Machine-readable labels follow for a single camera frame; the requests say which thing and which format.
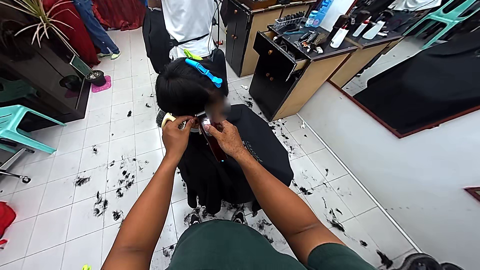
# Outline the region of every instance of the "blue bottle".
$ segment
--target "blue bottle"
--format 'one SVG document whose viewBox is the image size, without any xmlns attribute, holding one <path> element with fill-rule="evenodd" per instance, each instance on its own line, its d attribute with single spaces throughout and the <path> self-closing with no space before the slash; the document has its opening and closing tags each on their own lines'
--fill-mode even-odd
<svg viewBox="0 0 480 270">
<path fill-rule="evenodd" d="M 310 27 L 313 24 L 313 21 L 315 20 L 317 15 L 318 15 L 318 11 L 312 10 L 312 12 L 310 12 L 310 15 L 308 15 L 308 19 L 307 19 L 307 22 L 305 23 L 305 27 Z"/>
<path fill-rule="evenodd" d="M 317 7 L 318 13 L 315 19 L 313 20 L 312 26 L 319 27 L 322 20 L 325 18 L 325 14 L 327 14 L 328 9 L 332 5 L 333 0 L 324 0 L 320 3 Z"/>
</svg>

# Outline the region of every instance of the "teal plastic chair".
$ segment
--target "teal plastic chair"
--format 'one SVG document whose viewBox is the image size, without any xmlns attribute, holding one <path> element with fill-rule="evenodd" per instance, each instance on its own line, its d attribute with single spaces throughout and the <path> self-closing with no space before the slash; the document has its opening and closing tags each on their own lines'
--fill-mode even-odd
<svg viewBox="0 0 480 270">
<path fill-rule="evenodd" d="M 59 125 L 66 126 L 66 124 L 60 121 L 57 121 L 51 117 L 48 117 L 42 113 L 39 113 L 38 111 L 31 110 L 22 105 L 13 105 L 13 106 L 0 108 L 0 138 L 6 138 L 9 140 L 30 146 L 32 148 L 36 148 L 38 150 L 47 152 L 49 154 L 52 154 L 53 152 L 56 151 L 55 148 L 51 148 L 50 146 L 47 146 L 40 142 L 35 141 L 34 139 L 31 138 L 31 135 L 28 132 L 18 128 L 18 124 L 20 123 L 20 121 L 22 120 L 22 118 L 25 116 L 27 112 L 41 116 Z M 10 148 L 3 144 L 0 144 L 0 149 L 6 150 L 12 153 L 17 152 L 15 149 Z"/>
<path fill-rule="evenodd" d="M 439 39 L 441 36 L 443 36 L 448 30 L 452 29 L 456 24 L 468 19 L 470 16 L 475 14 L 480 8 L 477 8 L 474 10 L 470 15 L 465 16 L 465 17 L 459 17 L 465 10 L 467 10 L 473 3 L 475 3 L 477 0 L 465 0 L 462 4 L 460 4 L 458 7 L 454 8 L 452 11 L 449 13 L 444 13 L 443 9 L 448 6 L 450 3 L 452 3 L 454 0 L 448 1 L 445 5 L 443 5 L 441 8 L 438 10 L 428 14 L 427 16 L 423 17 L 421 20 L 419 20 L 414 26 L 412 26 L 409 30 L 407 30 L 403 35 L 405 36 L 406 34 L 410 33 L 413 29 L 415 29 L 417 26 L 419 26 L 423 21 L 425 20 L 432 20 L 429 22 L 425 27 L 423 27 L 415 36 L 418 37 L 422 32 L 425 32 L 430 26 L 432 26 L 436 22 L 441 22 L 445 23 L 446 26 L 444 29 L 442 29 L 436 36 L 434 36 L 430 41 L 425 44 L 422 49 L 428 48 L 431 44 L 433 44 L 437 39 Z"/>
</svg>

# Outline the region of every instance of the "hair clip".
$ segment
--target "hair clip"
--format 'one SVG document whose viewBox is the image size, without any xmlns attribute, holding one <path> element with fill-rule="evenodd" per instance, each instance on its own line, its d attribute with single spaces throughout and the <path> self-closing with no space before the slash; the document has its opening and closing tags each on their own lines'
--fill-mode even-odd
<svg viewBox="0 0 480 270">
<path fill-rule="evenodd" d="M 220 88 L 220 86 L 222 85 L 222 82 L 223 82 L 223 80 L 222 80 L 221 78 L 218 78 L 218 77 L 213 76 L 213 75 L 210 73 L 210 71 L 209 71 L 208 69 L 204 68 L 199 62 L 195 62 L 195 61 L 193 61 L 192 59 L 188 59 L 188 58 L 185 59 L 185 62 L 186 62 L 188 65 L 196 68 L 198 71 L 200 71 L 201 74 L 206 75 L 207 77 L 209 77 L 210 80 L 212 80 L 212 82 L 214 83 L 214 85 L 215 85 L 216 87 Z"/>
</svg>

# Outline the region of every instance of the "shoe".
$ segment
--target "shoe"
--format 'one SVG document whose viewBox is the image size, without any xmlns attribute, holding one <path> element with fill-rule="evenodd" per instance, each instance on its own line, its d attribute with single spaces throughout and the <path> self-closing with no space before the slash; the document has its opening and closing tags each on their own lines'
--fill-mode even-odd
<svg viewBox="0 0 480 270">
<path fill-rule="evenodd" d="M 392 270 L 443 270 L 442 266 L 430 255 L 414 253 L 408 255 L 397 269 Z"/>
<path fill-rule="evenodd" d="M 460 268 L 459 266 L 449 262 L 444 262 L 440 265 L 442 266 L 443 270 L 463 270 L 463 268 Z"/>
<path fill-rule="evenodd" d="M 232 221 L 248 226 L 247 220 L 245 219 L 245 213 L 241 209 L 238 209 L 233 213 Z"/>
<path fill-rule="evenodd" d="M 188 214 L 188 226 L 192 226 L 194 224 L 199 224 L 199 223 L 202 223 L 202 221 L 200 220 L 200 216 L 198 215 L 198 212 L 193 210 L 192 212 L 190 212 L 190 214 Z"/>
<path fill-rule="evenodd" d="M 98 57 L 102 58 L 102 57 L 105 57 L 105 56 L 110 56 L 110 55 L 112 55 L 112 53 L 106 53 L 106 54 L 105 53 L 97 53 L 96 55 Z"/>
<path fill-rule="evenodd" d="M 119 56 L 120 56 L 120 52 L 118 52 L 118 53 L 112 53 L 112 56 L 110 57 L 110 59 L 115 60 L 115 59 L 117 59 Z"/>
</svg>

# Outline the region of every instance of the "green shirt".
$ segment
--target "green shirt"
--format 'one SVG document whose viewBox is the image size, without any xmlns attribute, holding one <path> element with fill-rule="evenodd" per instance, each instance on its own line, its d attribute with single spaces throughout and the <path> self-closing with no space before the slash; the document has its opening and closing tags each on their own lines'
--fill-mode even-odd
<svg viewBox="0 0 480 270">
<path fill-rule="evenodd" d="M 256 230 L 224 220 L 206 221 L 187 229 L 167 269 L 375 270 L 350 248 L 334 243 L 313 249 L 304 266 L 276 251 Z"/>
</svg>

